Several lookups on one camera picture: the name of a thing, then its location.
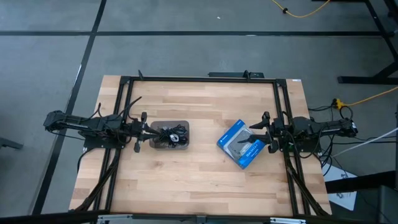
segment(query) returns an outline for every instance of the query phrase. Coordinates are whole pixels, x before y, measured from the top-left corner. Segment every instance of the tangled cables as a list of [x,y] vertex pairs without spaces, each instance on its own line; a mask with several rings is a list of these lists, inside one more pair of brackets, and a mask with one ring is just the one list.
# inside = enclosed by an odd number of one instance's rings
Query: tangled cables
[[158,130],[159,137],[154,138],[154,143],[168,144],[169,147],[183,146],[188,142],[188,131],[181,124],[174,128],[163,127]]

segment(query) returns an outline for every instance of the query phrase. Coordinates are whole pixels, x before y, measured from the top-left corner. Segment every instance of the black cable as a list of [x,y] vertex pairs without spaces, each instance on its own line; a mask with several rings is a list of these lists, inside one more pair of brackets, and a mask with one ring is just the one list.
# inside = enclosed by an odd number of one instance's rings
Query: black cable
[[330,106],[320,106],[318,108],[308,108],[308,110],[309,111],[324,111],[324,110],[327,110],[329,108],[331,108],[331,105]]
[[333,163],[333,159],[332,159],[331,157],[328,157],[328,158],[330,158],[329,168],[328,168],[328,170],[326,170],[326,172],[325,172],[325,174],[324,174],[323,176],[326,176],[326,175],[329,173],[329,170],[330,170],[331,165],[332,165],[332,163]]
[[[344,173],[345,173],[346,176],[348,177],[347,172],[343,169],[343,166],[341,166],[341,164],[338,162],[338,160],[337,160],[335,157],[332,157],[332,159],[334,159],[334,160],[337,162],[337,164],[340,166],[340,169],[341,169],[342,171],[344,171]],[[365,201],[365,203],[367,203],[370,207],[372,207],[373,209],[375,209],[375,211],[377,211],[378,213],[380,213],[389,223],[392,224],[392,222],[390,221],[390,219],[388,219],[388,218],[386,217],[386,215],[383,214],[383,213],[380,211],[380,209],[378,209],[376,206],[370,204],[370,203],[365,199],[365,197],[362,195],[362,193],[361,193],[360,191],[357,191],[357,193],[358,193],[359,196],[362,197],[362,199]]]
[[350,119],[350,120],[353,119],[354,111],[353,111],[349,106],[342,106],[342,107],[340,108],[339,112],[340,112],[341,118],[345,119],[345,117],[343,116],[343,113],[341,112],[341,111],[343,110],[343,108],[349,109],[349,112],[351,113],[349,119]]
[[82,138],[78,138],[78,137],[68,136],[68,135],[66,135],[66,134],[54,133],[54,132],[52,132],[52,131],[49,131],[49,133],[51,133],[51,134],[56,134],[56,135],[63,136],[63,137],[68,137],[68,138],[73,138],[73,139],[79,139],[79,140],[82,140],[82,141],[86,140],[86,139],[82,139]]
[[322,163],[322,161],[321,161],[321,159],[320,159],[320,157],[319,157],[318,155],[316,155],[315,153],[314,153],[313,155],[315,156],[315,158],[318,159],[319,163]]
[[[185,145],[188,142],[188,130],[181,124],[174,128],[160,128],[158,130],[159,137],[154,138],[154,143],[167,143],[169,147],[176,147],[178,145]],[[175,142],[170,136],[178,136],[178,141]]]
[[291,124],[293,124],[293,118],[292,118],[292,117],[289,117],[289,115],[287,115],[286,111],[282,111],[282,113],[283,113],[284,115],[286,115],[288,121],[289,121]]
[[307,155],[307,156],[301,156],[301,155],[300,155],[300,152],[299,152],[299,150],[298,150],[297,147],[296,147],[296,142],[294,141],[293,135],[292,135],[290,132],[286,131],[286,133],[290,136],[290,138],[291,138],[291,140],[292,140],[292,143],[293,143],[293,147],[294,147],[294,149],[296,150],[297,154],[300,156],[300,158],[302,158],[302,159],[309,158],[309,157],[312,156],[312,154],[317,150],[317,147],[318,147],[319,142],[320,142],[320,139],[321,139],[321,133],[322,133],[322,130],[323,130],[324,128],[325,128],[325,127],[323,127],[323,128],[319,131],[319,136],[318,136],[317,145],[315,145],[315,148],[314,148],[314,149],[310,152],[310,154]]
[[119,142],[120,144],[122,144],[122,145],[129,144],[129,143],[131,142],[131,139],[132,139],[132,137],[130,136],[129,140],[127,140],[126,142],[122,142],[122,140],[120,140],[119,130],[118,130],[118,129],[116,130],[116,137],[117,137],[117,139],[118,139],[118,142]]
[[127,117],[129,117],[130,119],[133,119],[133,117],[130,116],[130,110],[129,110],[128,114],[127,114]]
[[335,135],[332,135],[332,137],[329,136],[329,138],[330,138],[329,146],[326,149],[325,153],[323,153],[322,156],[321,156],[321,157],[324,157],[325,154],[328,153],[328,155],[326,156],[326,159],[322,162],[322,165],[321,165],[322,168],[326,165],[327,161],[331,157],[331,152],[333,150],[333,139],[335,138]]
[[90,117],[88,117],[88,118],[86,118],[86,119],[81,120],[80,122],[82,122],[82,121],[88,121],[89,119],[93,118],[93,116],[95,116],[97,113],[99,114],[100,117],[102,117],[102,115],[101,115],[101,113],[100,113],[100,108],[101,108],[101,103],[98,103],[97,110],[95,110],[95,112],[93,113],[93,115],[91,115]]
[[334,121],[333,107],[330,107],[331,121]]
[[[334,142],[334,144],[361,144],[363,142]],[[398,141],[374,141],[374,142],[369,142],[370,144],[376,144],[376,143],[398,143]]]
[[126,111],[126,110],[128,111],[128,114],[127,114],[127,115],[129,116],[131,106],[132,106],[134,103],[136,103],[137,101],[139,101],[141,98],[142,98],[142,96],[140,96],[140,97],[138,97],[137,99],[135,99],[133,102],[131,102],[131,103],[129,104],[128,107],[126,107],[126,108],[124,108],[122,111],[120,111],[120,113],[119,113],[115,118],[110,119],[110,120],[108,120],[108,121],[114,121],[114,120],[120,118],[121,115],[122,115],[122,114],[124,113],[124,111]]
[[79,173],[81,158],[83,158],[83,156],[85,156],[85,154],[87,154],[87,153],[90,152],[91,150],[93,150],[93,149],[87,149],[87,150],[79,157],[79,160],[77,161],[77,172],[78,172],[78,173]]
[[[368,141],[368,140],[370,140],[370,139],[375,139],[375,138],[378,138],[378,137],[370,137],[370,138],[367,138],[367,139],[361,139],[361,138],[357,138],[357,137],[354,137],[355,139],[358,139],[358,140],[361,140],[361,141]],[[395,136],[388,136],[388,137],[383,137],[383,138],[396,138]]]

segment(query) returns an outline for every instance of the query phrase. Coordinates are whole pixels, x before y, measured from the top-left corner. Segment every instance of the butcher block tabletop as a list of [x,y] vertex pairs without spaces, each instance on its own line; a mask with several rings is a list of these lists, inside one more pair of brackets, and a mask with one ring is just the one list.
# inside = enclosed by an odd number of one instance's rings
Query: butcher block tabletop
[[[103,116],[113,113],[120,78],[103,78],[97,99]],[[293,116],[308,117],[301,81],[287,80],[287,87]],[[139,118],[146,111],[148,124],[188,121],[190,144],[182,151],[156,151],[146,141],[140,153],[133,150],[135,140],[126,145],[111,213],[292,216],[281,152],[269,154],[265,148],[242,170],[216,145],[238,119],[251,125],[260,122],[265,111],[271,119],[277,116],[272,84],[135,81],[131,101],[139,96],[142,99],[131,108],[131,116]],[[282,90],[280,101],[284,110]],[[70,208],[79,206],[97,184],[103,155],[104,149],[94,149],[81,160]],[[302,159],[302,167],[307,188],[331,213],[319,161],[313,156]],[[107,188],[100,208],[104,208]],[[303,213],[297,187],[296,194]]]

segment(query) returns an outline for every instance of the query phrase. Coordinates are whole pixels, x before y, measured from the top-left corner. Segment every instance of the gray floor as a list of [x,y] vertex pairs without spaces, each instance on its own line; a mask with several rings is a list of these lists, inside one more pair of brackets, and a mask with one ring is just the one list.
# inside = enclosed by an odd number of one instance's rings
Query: gray floor
[[[296,14],[320,5],[280,3]],[[386,7],[380,1],[373,3],[383,24],[392,29]],[[99,0],[0,0],[0,30],[91,30],[99,4]],[[376,26],[366,7],[355,3],[333,2],[312,17],[295,19],[266,0],[108,0],[99,29],[294,31],[376,30]],[[25,145],[20,151],[0,150],[0,217],[30,211],[53,143],[42,122],[49,111],[65,108],[87,40],[0,37],[0,136]],[[97,37],[73,113],[92,113],[103,75],[137,75],[138,69],[148,76],[264,72],[270,78],[302,79],[311,107],[329,104],[336,97],[349,103],[392,86],[340,85],[337,76],[370,76],[391,62],[384,41],[375,37]],[[393,129],[397,102],[395,92],[353,107],[358,136],[378,136]],[[312,116],[330,119],[329,111]],[[345,148],[336,146],[334,152]],[[67,211],[81,149],[82,142],[65,141],[45,213]],[[338,159],[346,170],[364,175],[392,170],[394,156],[394,145],[383,144],[364,146]],[[374,209],[360,199],[357,205],[359,214],[374,215]],[[338,207],[333,211],[344,215]]]

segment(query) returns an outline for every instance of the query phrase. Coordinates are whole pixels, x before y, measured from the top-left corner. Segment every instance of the black metal frame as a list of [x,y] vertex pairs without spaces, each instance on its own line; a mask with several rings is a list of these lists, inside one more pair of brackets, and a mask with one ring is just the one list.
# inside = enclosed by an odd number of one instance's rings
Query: black metal frame
[[[352,2],[352,0],[340,0],[343,2]],[[392,4],[389,4],[390,0],[384,0],[386,5],[388,6],[390,12],[397,12],[396,8],[394,9]],[[379,29],[381,33],[381,37],[384,39],[386,42],[392,57],[394,61],[388,65],[386,68],[382,69],[379,73],[375,74],[372,77],[352,77],[352,76],[340,76],[337,78],[339,83],[350,83],[350,84],[380,84],[380,85],[398,85],[398,78],[389,78],[390,75],[392,75],[394,72],[398,71],[398,54],[391,43],[389,39],[389,35],[383,25],[381,24],[381,21],[379,19],[379,16],[376,14],[376,11],[374,10],[371,2],[369,0],[363,0],[363,1],[355,1],[355,2],[364,2],[366,7],[369,10],[370,15],[373,18],[374,23],[376,24],[377,28]]]
[[14,148],[14,149],[22,149],[22,147],[24,147],[24,145],[0,137],[0,149],[1,149],[2,147],[11,147],[11,148]]
[[[90,31],[23,31],[23,30],[16,30],[16,31],[9,31],[9,30],[3,30],[0,31],[0,36],[88,36],[88,43],[86,45],[86,49],[83,54],[83,58],[81,60],[81,67],[77,73],[76,76],[76,81],[75,84],[72,88],[72,92],[70,94],[67,107],[65,109],[66,114],[71,114],[73,111],[73,108],[75,106],[75,102],[78,96],[79,89],[81,87],[81,82],[83,80],[86,66],[90,57],[91,50],[93,48],[93,44],[95,41],[96,36],[139,36],[139,35],[218,35],[218,36],[234,36],[234,35],[243,35],[243,36],[252,36],[252,35],[257,35],[257,36],[381,36],[384,38],[386,41],[387,45],[389,46],[389,49],[391,53],[394,56],[394,62],[389,65],[387,68],[382,70],[380,73],[375,75],[374,77],[339,77],[339,82],[340,83],[375,83],[375,84],[398,84],[398,78],[387,78],[388,75],[390,75],[392,72],[396,71],[398,69],[398,62],[396,60],[397,58],[397,53],[392,47],[391,42],[388,39],[388,35],[386,34],[386,31],[384,30],[382,24],[380,23],[378,16],[376,15],[371,3],[369,0],[333,0],[334,1],[339,1],[339,2],[362,2],[366,3],[370,14],[372,15],[377,28],[379,31],[125,31],[125,32],[110,32],[110,31],[98,31],[98,27],[101,22],[102,15],[104,13],[105,5],[106,5],[107,0],[101,0],[101,3],[99,5],[98,13],[96,15],[95,22],[93,24],[93,27]],[[142,75],[140,78],[132,78],[131,82],[134,80],[142,80]],[[151,81],[151,80],[158,80],[158,81],[179,81],[179,82],[259,82],[259,83],[267,83],[266,80],[260,81],[251,78],[248,76],[246,79],[242,80],[240,79],[235,79],[235,78],[212,78],[210,81],[210,78],[178,78],[178,77],[146,77],[146,81]],[[285,85],[284,80],[273,80],[272,83],[274,86],[276,85]],[[284,90],[284,99],[285,103],[289,102],[289,96],[287,94],[287,90],[285,90],[284,87],[282,87]],[[275,96],[278,96],[279,93],[278,91],[275,91]],[[280,111],[280,102],[275,102],[277,107],[278,107],[278,116],[282,116],[281,111]],[[291,114],[291,109],[290,109],[290,103],[286,104],[287,108],[287,114]],[[66,130],[60,131],[60,134],[65,134]],[[62,148],[62,144],[64,141],[65,137],[64,136],[57,136],[55,138],[55,142],[52,147],[52,153],[50,156],[49,164],[45,170],[45,175],[43,178],[43,181],[40,185],[40,190],[37,196],[37,200],[35,202],[35,205],[32,210],[33,215],[39,215],[42,212],[42,208],[44,206],[45,198],[47,195],[47,192],[50,187],[51,179],[53,176],[53,173],[55,171],[55,167],[58,162],[58,158],[60,155],[60,150]],[[104,154],[104,163],[101,168],[101,175],[105,173],[106,170],[106,165],[109,162],[109,157],[110,157],[110,149],[105,150]],[[295,159],[296,165],[298,170],[301,170],[301,163],[300,159]],[[294,186],[291,177],[288,175],[288,183],[289,186]],[[294,193],[294,187],[291,187],[290,193]],[[109,188],[108,191],[108,196],[112,195],[113,190]],[[100,201],[101,194],[99,194],[98,198],[95,200],[94,207],[98,208],[99,207],[99,201]],[[294,198],[292,197],[292,208],[294,210],[294,213],[296,212],[295,207],[296,205],[293,205],[293,203],[296,201],[295,195]],[[306,202],[304,202],[304,210],[305,213],[308,213],[308,204],[306,205]]]
[[[396,120],[398,127],[398,105]],[[398,190],[398,132],[396,132],[396,141],[395,170],[325,182],[328,193],[333,194],[339,192],[353,192],[363,189],[375,189],[382,185]]]
[[[216,77],[209,77],[209,78],[202,78],[202,77],[145,77],[142,75],[141,71],[139,71],[139,76],[138,77],[121,77],[120,82],[119,82],[119,90],[118,90],[118,95],[116,96],[116,102],[114,106],[114,114],[118,113],[119,111],[119,105],[121,103],[121,98],[123,95],[123,89],[125,84],[128,83],[128,92],[126,94],[126,101],[124,104],[124,108],[126,108],[130,101],[131,101],[131,95],[132,95],[132,88],[133,88],[133,83],[134,81],[145,81],[145,82],[151,82],[151,81],[162,81],[162,82],[222,82],[222,83],[265,83],[265,84],[271,84],[273,86],[274,90],[274,98],[275,98],[275,106],[276,106],[276,112],[277,112],[277,117],[284,119],[283,117],[283,112],[282,112],[282,107],[280,103],[280,95],[279,95],[279,89],[282,89],[283,95],[284,95],[284,102],[285,102],[285,107],[286,107],[286,113],[288,116],[288,122],[290,123],[290,117],[292,117],[292,110],[290,107],[290,100],[289,100],[289,92],[287,90],[287,84],[286,80],[284,79],[266,79],[266,78],[251,78],[250,75],[247,73],[245,78],[216,78]],[[126,122],[128,111],[126,110],[123,114],[124,122]],[[110,214],[110,208],[111,208],[111,202],[112,202],[112,197],[113,197],[113,190],[114,190],[114,185],[116,182],[116,173],[117,173],[117,167],[119,164],[120,160],[120,153],[121,149],[116,149],[115,156],[113,159],[112,164],[107,167],[108,162],[109,162],[109,155],[110,155],[110,150],[111,149],[106,149],[106,153],[104,154],[104,159],[103,159],[103,166],[101,168],[101,174],[99,177],[99,183],[95,187],[95,189],[90,193],[90,198],[91,200],[85,200],[81,206],[79,206],[75,211],[71,210],[70,213],[56,213],[56,214],[49,214],[49,215],[33,215],[33,216],[26,216],[26,217],[11,217],[11,218],[0,218],[0,223],[31,223],[32,221],[40,221],[40,223],[71,223],[77,222],[77,220],[83,220],[84,222],[95,222],[95,217],[101,219],[101,215],[109,215]],[[294,160],[295,160],[295,165],[296,165],[296,170],[297,174],[293,174],[291,172],[292,164],[290,161],[290,154],[288,150],[283,150],[283,155],[284,155],[284,161],[285,161],[285,166],[286,166],[286,171],[287,171],[287,184],[289,186],[289,193],[290,193],[290,201],[292,205],[292,213],[293,213],[293,219],[301,219],[301,220],[308,220],[313,223],[324,223],[325,219],[324,218],[317,218],[313,217],[310,214],[310,209],[309,205],[311,204],[312,207],[314,208],[314,205],[317,206],[317,203],[315,199],[311,196],[310,192],[305,188],[304,185],[304,179],[303,179],[303,171],[302,171],[302,166],[301,166],[301,161],[299,155],[294,152]],[[108,194],[106,197],[106,205],[105,205],[105,210],[98,210],[99,207],[99,201],[100,201],[100,195],[102,188],[107,181],[108,177],[111,176],[110,181],[109,181],[109,188],[108,188]],[[304,207],[304,214],[299,214],[299,209],[297,206],[297,199],[296,199],[296,194],[295,194],[295,186],[294,186],[294,181],[300,186],[302,185],[301,188],[301,193],[302,193],[302,200],[303,200],[303,207]],[[91,197],[91,195],[97,195],[96,196],[96,202],[95,202],[95,207],[93,211],[87,211],[87,209],[90,207],[91,203],[93,202],[94,198]],[[327,215],[323,210],[320,213],[317,213],[318,215]],[[140,213],[133,213],[133,214],[128,214],[124,215],[127,218],[133,218],[133,219],[161,219],[161,220],[191,220],[195,221],[197,223],[206,223],[208,221],[222,221],[222,220],[236,220],[236,221],[247,221],[247,222],[264,222],[264,223],[271,223],[275,222],[276,219],[281,218],[283,219],[284,217],[243,217],[243,216],[222,216],[222,215],[170,215],[170,214],[140,214]],[[328,223],[357,223],[356,221],[347,221],[347,220],[339,220],[335,219],[333,217],[329,217],[327,219]]]

